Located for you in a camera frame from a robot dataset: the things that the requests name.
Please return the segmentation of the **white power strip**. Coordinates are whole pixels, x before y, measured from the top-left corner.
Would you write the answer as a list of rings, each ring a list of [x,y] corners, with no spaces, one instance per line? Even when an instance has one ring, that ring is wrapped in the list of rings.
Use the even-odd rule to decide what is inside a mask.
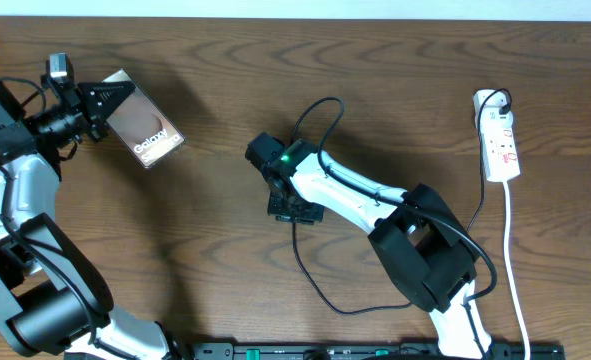
[[[485,177],[494,183],[508,182],[521,173],[508,91],[478,90],[473,104]]]

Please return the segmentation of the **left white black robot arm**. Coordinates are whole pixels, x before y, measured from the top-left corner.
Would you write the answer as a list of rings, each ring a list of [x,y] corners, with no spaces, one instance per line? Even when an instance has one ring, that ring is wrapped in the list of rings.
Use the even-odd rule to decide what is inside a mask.
[[[115,305],[104,278],[54,219],[62,148],[100,141],[143,94],[126,74],[77,83],[43,75],[53,107],[28,115],[0,77],[0,334],[17,353],[67,359],[187,359],[161,324]]]

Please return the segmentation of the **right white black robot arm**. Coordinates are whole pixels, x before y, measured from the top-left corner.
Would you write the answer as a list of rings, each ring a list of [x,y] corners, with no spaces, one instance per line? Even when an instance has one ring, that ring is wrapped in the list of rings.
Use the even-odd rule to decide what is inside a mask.
[[[439,194],[419,184],[386,186],[334,161],[303,139],[285,145],[266,132],[247,146],[246,159],[270,189],[267,212],[292,226],[313,225],[331,210],[354,224],[409,305],[427,312],[448,357],[486,359],[493,341],[476,299],[476,263],[492,262]]]

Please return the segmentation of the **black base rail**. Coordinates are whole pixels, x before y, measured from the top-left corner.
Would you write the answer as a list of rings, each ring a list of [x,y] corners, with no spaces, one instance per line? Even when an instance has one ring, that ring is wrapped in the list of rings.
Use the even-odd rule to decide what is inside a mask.
[[[199,360],[358,360],[358,359],[473,359],[442,354],[436,343],[410,342],[401,344],[242,344],[195,343],[193,359]],[[524,359],[521,345],[492,344],[481,359]],[[531,345],[532,360],[565,360],[561,345]]]

